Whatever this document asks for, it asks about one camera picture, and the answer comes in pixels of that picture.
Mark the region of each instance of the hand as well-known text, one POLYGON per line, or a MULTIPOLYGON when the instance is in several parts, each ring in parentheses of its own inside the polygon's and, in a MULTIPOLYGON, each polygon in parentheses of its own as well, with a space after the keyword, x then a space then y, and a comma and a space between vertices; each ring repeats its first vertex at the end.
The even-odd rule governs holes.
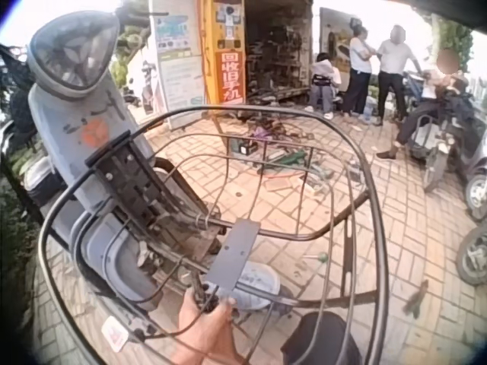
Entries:
MULTIPOLYGON (((178 330, 185 329, 199 316, 200 309, 193 297, 194 289, 190 288, 184 294, 178 330)), ((235 303, 233 298, 221 299, 211 313, 203 313, 187 331, 177 336, 182 342, 201 351, 202 354, 178 344, 172 361, 180 365, 200 364, 204 359, 204 354, 214 351, 218 339, 221 338, 221 332, 228 333, 228 328, 231 332, 231 310, 235 303)))

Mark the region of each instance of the metal wire basket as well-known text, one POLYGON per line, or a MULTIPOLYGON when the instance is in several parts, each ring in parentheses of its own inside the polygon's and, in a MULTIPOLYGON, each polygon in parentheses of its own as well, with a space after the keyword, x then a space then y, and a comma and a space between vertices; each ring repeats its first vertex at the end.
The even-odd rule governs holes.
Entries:
MULTIPOLYGON (((348 346, 353 309, 355 305, 361 305, 366 303, 374 303, 374 319, 371 330, 371 337, 368 345, 368 352, 364 363, 379 363, 380 354, 384 343, 384 335, 387 323, 387 298, 389 291, 388 284, 388 268, 387 268, 387 251, 386 240, 384 237, 384 227, 380 214, 380 204, 377 198, 377 192, 374 186, 374 181, 371 175, 371 171, 366 160, 364 153, 361 151, 354 141, 341 132, 334 124, 320 116, 313 113, 307 113, 304 111, 294 109, 283 109, 266 106, 198 106, 186 109, 177 110, 174 112, 166 113, 157 117, 153 121, 147 123, 143 128, 139 129, 136 133, 126 133, 121 135, 114 141, 111 141, 109 145, 101 148, 96 155, 87 161, 89 171, 81 176, 75 183, 69 186, 60 196, 60 198, 53 205, 53 208, 49 212, 44 222, 43 228, 39 238, 39 255, 41 267, 43 273, 46 276, 46 283, 53 296, 55 303, 61 312, 61 317, 68 326, 71 334, 75 337, 75 340, 83 348, 87 348, 85 355, 89 356, 93 361, 100 361, 100 358, 90 351, 90 345, 82 338, 82 334, 75 328, 70 315, 67 312, 66 307, 62 303, 62 299, 59 296, 59 292, 56 290, 56 286, 53 277, 49 271, 49 267, 46 261, 46 241, 49 235, 50 227, 56 218, 56 215, 60 212, 63 205, 73 197, 77 189, 84 184, 88 178, 96 176, 103 185, 110 192, 110 197, 99 205, 98 209, 89 214, 85 212, 84 217, 79 220, 77 227, 74 227, 75 241, 72 243, 70 250, 72 251, 72 257, 75 265, 79 271, 92 284, 95 290, 111 290, 115 293, 121 305, 135 313, 144 322, 148 323, 155 331, 152 335, 145 336, 145 340, 141 340, 140 336, 133 334, 133 338, 140 342, 142 346, 147 348, 151 353, 161 357, 163 360, 170 362, 164 355, 159 354, 154 348, 150 346, 151 338, 174 338, 175 341, 181 342, 178 338, 184 333, 191 325, 178 332, 169 332, 166 328, 155 322, 140 305, 142 303, 153 300, 164 290, 172 290, 179 294, 182 294, 186 285, 179 280, 178 272, 181 270, 189 273, 192 278, 192 284, 196 287, 196 291, 201 293, 201 282, 199 275, 208 274, 214 269, 214 265, 208 266, 204 262, 204 258, 209 250, 215 246, 215 238, 218 235, 230 234, 231 230, 235 227, 239 227, 242 222, 251 223, 252 216, 256 207, 256 202, 259 197, 259 192, 263 184, 264 171, 266 168, 276 169, 288 169, 295 171, 303 175, 303 183, 299 191, 298 197, 298 212, 296 217, 296 224, 292 228, 291 232, 283 232, 276 229, 264 229, 257 225, 255 228, 256 234, 260 236, 273 237, 282 240, 290 240, 294 242, 304 242, 315 240, 323 235, 327 234, 329 240, 328 256, 331 260, 333 257, 333 234, 335 227, 341 223, 344 223, 344 245, 343 245, 343 271, 342 271, 342 285, 340 287, 339 297, 327 298, 329 293, 329 277, 330 267, 327 265, 325 280, 323 283, 323 290, 320 296, 315 300, 300 300, 291 296, 271 294, 264 290, 257 289, 242 282, 237 282, 235 287, 238 290, 252 294, 269 301, 269 306, 266 310, 264 320, 261 323, 259 330, 249 351, 245 354, 245 363, 248 363, 256 350, 259 340, 262 337, 266 324, 269 321, 271 312, 277 305, 285 305, 292 308, 305 308, 315 309, 318 311, 318 320, 314 329, 314 336, 308 345, 307 350, 302 354, 301 358, 295 363, 302 363, 315 346, 318 345, 317 333, 320 329, 321 317, 323 311, 326 308, 331 307, 346 307, 348 308, 348 314, 346 316, 346 329, 345 335, 342 340, 341 350, 339 352, 339 359, 336 363, 342 363, 345 357, 345 349, 348 346), (257 143, 261 147, 261 155, 259 158, 236 156, 231 153, 231 142, 235 139, 235 135, 232 134, 208 134, 208 133, 186 133, 177 136, 165 143, 158 150, 154 152, 152 157, 146 159, 141 151, 135 145, 134 139, 145 133, 149 129, 152 129, 156 125, 160 125, 161 121, 175 116, 180 113, 187 113, 192 111, 245 111, 249 113, 278 113, 284 116, 290 117, 307 117, 323 123, 331 131, 337 133, 340 138, 350 147, 351 151, 355 154, 355 159, 361 167, 363 172, 363 186, 364 189, 358 194, 356 198, 353 198, 353 191, 356 190, 352 186, 350 178, 351 172, 348 169, 347 161, 342 160, 338 156, 334 156, 329 148, 320 148, 310 144, 301 144, 295 141, 276 141, 261 138, 251 138, 246 136, 239 136, 238 138, 243 141, 251 143, 257 143), (198 136, 199 138, 221 138, 225 144, 224 153, 204 153, 190 155, 183 158, 179 163, 172 164, 169 160, 156 157, 161 151, 167 150, 172 144, 182 141, 184 138, 192 138, 198 136), (279 145, 282 148, 299 149, 306 152, 306 158, 303 164, 289 166, 282 163, 273 163, 268 161, 268 150, 275 145, 279 145), (334 188, 329 184, 328 192, 330 197, 330 212, 329 217, 323 218, 323 226, 312 232, 301 233, 301 205, 304 198, 305 184, 309 176, 316 175, 316 170, 311 168, 312 160, 314 156, 327 154, 338 160, 340 160, 344 166, 343 180, 346 181, 349 192, 349 203, 338 213, 335 212, 336 202, 334 201, 334 188), (222 159, 224 163, 224 181, 216 191, 216 198, 210 205, 206 205, 199 198, 199 196, 191 189, 190 184, 184 179, 180 173, 183 165, 192 159, 196 158, 212 158, 222 159), (255 175, 255 179, 258 179, 258 183, 255 188, 255 192, 250 203, 248 212, 237 221, 229 221, 218 211, 218 203, 222 194, 225 191, 229 181, 229 166, 231 161, 240 161, 241 163, 252 163, 256 166, 260 166, 258 173, 255 175), (376 288, 374 290, 366 291, 364 293, 356 293, 357 283, 357 231, 355 224, 355 211, 359 209, 364 203, 369 202, 372 217, 372 228, 374 231, 374 243, 375 243, 375 264, 376 264, 376 288), (93 224, 101 219, 104 215, 112 213, 115 214, 120 222, 122 228, 115 235, 110 244, 105 250, 103 257, 103 276, 97 275, 84 261, 81 254, 80 243, 83 240, 84 235, 89 231, 93 224), (121 293, 117 292, 116 288, 110 283, 106 271, 107 253, 110 247, 116 241, 117 237, 123 232, 127 231, 133 235, 138 241, 145 241, 152 252, 157 256, 164 259, 166 266, 164 266, 164 274, 158 279, 159 285, 157 290, 148 298, 144 300, 133 301, 125 298, 121 293), (174 232, 178 234, 187 233, 182 240, 179 236, 176 236, 174 232)), ((227 243, 224 243, 224 248, 228 249, 227 243)), ((248 257, 248 253, 252 248, 251 244, 247 244, 242 248, 242 257, 239 255, 232 256, 235 260, 233 266, 239 266, 240 263, 245 263, 248 257)), ((236 273, 229 272, 228 276, 235 276, 236 273)), ((210 293, 203 294, 201 300, 201 312, 211 310, 211 307, 215 305, 215 294, 218 286, 210 293)), ((191 348, 191 344, 182 343, 183 346, 191 348)))

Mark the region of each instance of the tire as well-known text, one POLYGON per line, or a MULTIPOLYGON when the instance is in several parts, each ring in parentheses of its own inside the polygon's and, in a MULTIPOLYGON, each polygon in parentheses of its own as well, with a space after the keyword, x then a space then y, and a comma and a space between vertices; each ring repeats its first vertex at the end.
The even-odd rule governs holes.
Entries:
POLYGON ((426 171, 423 176, 423 190, 432 192, 438 186, 447 168, 448 155, 440 152, 438 146, 431 150, 426 159, 426 171))
POLYGON ((469 285, 480 285, 487 283, 487 269, 484 270, 483 273, 480 275, 474 275, 473 271, 470 270, 468 266, 468 262, 466 261, 468 258, 467 250, 471 247, 473 243, 475 243, 481 236, 485 236, 485 246, 487 250, 487 226, 482 225, 477 227, 474 230, 471 230, 469 234, 465 236, 462 243, 460 244, 460 248, 458 249, 457 253, 457 271, 460 279, 465 281, 469 285))
POLYGON ((479 221, 485 217, 487 213, 487 202, 484 202, 481 198, 476 197, 474 189, 482 188, 482 183, 487 180, 487 176, 475 175, 465 186, 465 203, 468 207, 473 219, 479 221))

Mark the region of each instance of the poster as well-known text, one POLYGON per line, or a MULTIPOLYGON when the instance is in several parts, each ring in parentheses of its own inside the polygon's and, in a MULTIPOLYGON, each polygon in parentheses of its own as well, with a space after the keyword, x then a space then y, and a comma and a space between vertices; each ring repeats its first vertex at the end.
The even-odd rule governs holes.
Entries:
MULTIPOLYGON (((187 57, 161 62, 162 84, 167 109, 176 110, 205 103, 205 80, 201 73, 202 57, 187 57)), ((171 129, 199 119, 201 112, 185 113, 172 118, 171 129)))
MULTIPOLYGON (((150 0, 151 32, 166 111, 205 103, 205 80, 194 0, 150 0)), ((202 111, 177 114, 171 129, 200 119, 202 111)))
POLYGON ((346 91, 349 87, 349 45, 353 37, 352 27, 356 24, 361 24, 361 21, 350 14, 320 8, 320 52, 330 54, 333 64, 340 70, 341 91, 346 91))
POLYGON ((218 101, 223 104, 244 102, 244 62, 242 52, 217 52, 218 101))

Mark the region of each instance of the black pants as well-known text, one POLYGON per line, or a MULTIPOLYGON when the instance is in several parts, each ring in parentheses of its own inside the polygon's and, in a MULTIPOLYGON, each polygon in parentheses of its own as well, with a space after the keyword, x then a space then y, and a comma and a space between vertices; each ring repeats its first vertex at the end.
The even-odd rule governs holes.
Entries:
POLYGON ((399 113, 399 120, 406 116, 406 102, 404 101, 403 76, 400 74, 388 74, 379 72, 379 117, 384 117, 384 108, 386 105, 389 88, 392 87, 396 95, 396 106, 399 113))
POLYGON ((364 113, 370 79, 371 74, 350 68, 349 88, 343 97, 342 111, 344 113, 350 113, 352 110, 358 114, 364 113))
MULTIPOLYGON (((416 109, 414 109, 406 118, 406 121, 401 125, 399 133, 397 134, 396 141, 405 145, 407 141, 412 137, 418 125, 418 119, 421 116, 432 116, 438 120, 438 112, 440 109, 440 103, 436 99, 430 99, 422 101, 416 109)), ((428 123, 427 118, 421 118, 419 126, 422 127, 428 123)))

